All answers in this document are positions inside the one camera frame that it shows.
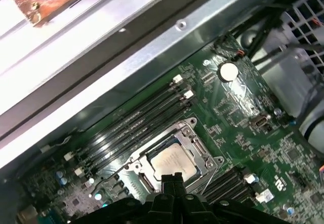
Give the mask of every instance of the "ram slot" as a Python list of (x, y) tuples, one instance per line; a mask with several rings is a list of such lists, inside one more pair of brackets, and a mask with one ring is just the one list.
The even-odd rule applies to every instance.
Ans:
[(232, 170), (221, 175), (217, 178), (217, 181), (211, 182), (204, 192), (204, 196), (208, 196), (213, 191), (221, 188), (223, 185), (226, 185), (228, 182), (234, 181), (236, 179), (236, 173)]
[(172, 120), (176, 120), (177, 118), (181, 117), (184, 113), (184, 111), (188, 108), (187, 105), (183, 105), (181, 108), (178, 108), (177, 110), (171, 111), (168, 116), (162, 120), (156, 120), (152, 124), (150, 124), (144, 131), (140, 137), (135, 138), (131, 143), (124, 145), (121, 149), (119, 149), (117, 152), (113, 153), (111, 156), (109, 156), (107, 159), (99, 163), (95, 168), (91, 171), (93, 174), (97, 173), (101, 169), (105, 168), (107, 165), (109, 165), (111, 162), (116, 160), (119, 156), (123, 155), (125, 152), (131, 150), (135, 145), (138, 145), (140, 147), (143, 144), (143, 141), (146, 143), (149, 141), (153, 136), (159, 134), (161, 132), (161, 126), (169, 123)]
[(146, 111), (145, 108), (156, 101), (161, 102), (161, 97), (168, 96), (169, 93), (175, 94), (177, 86), (165, 85), (155, 91), (152, 95), (142, 101), (139, 105), (137, 105), (134, 109), (122, 115), (116, 122), (109, 125), (107, 128), (98, 132), (94, 137), (92, 137), (89, 141), (83, 144), (80, 148), (76, 150), (77, 153), (87, 151), (91, 149), (94, 145), (97, 144), (98, 140), (101, 139), (104, 135), (108, 135), (111, 130), (120, 128), (124, 122), (131, 120), (133, 117), (136, 117), (142, 113), (142, 111)]
[(113, 141), (105, 150), (101, 151), (100, 153), (90, 157), (86, 165), (93, 165), (97, 161), (101, 160), (105, 155), (107, 155), (110, 151), (114, 150), (114, 148), (118, 147), (120, 144), (129, 141), (134, 135), (137, 135), (139, 132), (143, 131), (145, 128), (149, 127), (149, 125), (158, 120), (159, 117), (163, 117), (165, 113), (167, 113), (172, 107), (179, 104), (179, 101), (172, 101), (170, 104), (168, 104), (167, 107), (164, 107), (162, 110), (159, 110), (158, 114), (152, 114), (147, 121), (142, 122), (139, 125), (134, 125), (133, 128), (130, 128), (130, 130), (127, 130), (126, 133), (122, 134), (121, 137), (117, 138), (116, 141)]
[(243, 202), (248, 197), (253, 198), (254, 192), (243, 179), (239, 169), (233, 168), (229, 172), (215, 179), (204, 192), (208, 203), (220, 199), (232, 199)]
[(164, 103), (161, 103), (159, 101), (158, 103), (154, 103), (150, 105), (150, 107), (147, 108), (147, 110), (140, 117), (133, 118), (133, 120), (125, 124), (122, 128), (119, 127), (108, 132), (107, 135), (105, 135), (106, 138), (104, 139), (104, 141), (102, 141), (101, 143), (95, 145), (93, 148), (82, 153), (79, 156), (79, 160), (82, 161), (88, 157), (91, 157), (91, 154), (94, 154), (95, 152), (100, 150), (103, 146), (106, 146), (107, 144), (111, 143), (111, 141), (116, 139), (118, 136), (126, 134), (127, 131), (134, 130), (134, 128), (140, 126), (140, 124), (144, 123), (147, 120), (150, 120), (149, 116), (152, 117), (154, 113), (157, 113), (164, 106), (167, 106), (170, 102), (172, 102), (174, 99), (178, 98), (179, 96), (180, 95), (175, 95), (175, 93), (169, 94), (167, 97), (163, 98), (162, 101)]

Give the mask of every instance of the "copper heatsink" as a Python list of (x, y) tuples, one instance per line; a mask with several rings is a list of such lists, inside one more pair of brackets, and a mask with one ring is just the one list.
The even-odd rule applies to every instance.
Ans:
[(78, 0), (14, 0), (26, 19), (41, 27)]

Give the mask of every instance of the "metal mesh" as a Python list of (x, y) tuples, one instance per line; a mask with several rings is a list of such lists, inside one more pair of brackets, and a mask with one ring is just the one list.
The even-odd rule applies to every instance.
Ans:
[[(301, 44), (324, 43), (324, 0), (299, 0), (287, 11), (288, 26)], [(324, 74), (324, 49), (307, 51), (309, 58)]]

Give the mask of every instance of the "cpu socket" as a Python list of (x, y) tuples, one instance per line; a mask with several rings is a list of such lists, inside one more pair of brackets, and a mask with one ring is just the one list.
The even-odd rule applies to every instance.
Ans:
[(161, 176), (181, 172), (188, 187), (205, 182), (223, 164), (223, 157), (212, 157), (194, 131), (196, 118), (176, 122), (131, 154), (127, 171), (135, 172), (149, 192), (161, 189)]

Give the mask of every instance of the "motherboard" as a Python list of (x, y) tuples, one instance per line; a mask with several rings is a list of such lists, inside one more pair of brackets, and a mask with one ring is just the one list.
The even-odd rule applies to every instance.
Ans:
[(323, 223), (321, 162), (232, 37), (194, 53), (20, 182), (40, 222), (69, 223), (161, 175), (292, 223)]

